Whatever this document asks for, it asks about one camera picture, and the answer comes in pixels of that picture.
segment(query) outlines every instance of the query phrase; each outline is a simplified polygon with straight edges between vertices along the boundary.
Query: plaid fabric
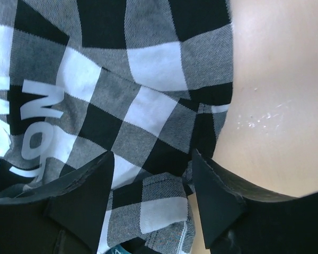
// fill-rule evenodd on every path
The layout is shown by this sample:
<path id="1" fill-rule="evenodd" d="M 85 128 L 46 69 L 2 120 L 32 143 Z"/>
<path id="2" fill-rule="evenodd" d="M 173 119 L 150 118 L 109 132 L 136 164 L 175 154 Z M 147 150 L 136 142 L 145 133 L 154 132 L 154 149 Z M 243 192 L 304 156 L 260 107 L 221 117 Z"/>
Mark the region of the plaid fabric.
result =
<path id="1" fill-rule="evenodd" d="M 225 0 L 0 0 L 0 197 L 111 150 L 99 252 L 189 253 L 191 151 L 212 155 L 231 96 Z"/>

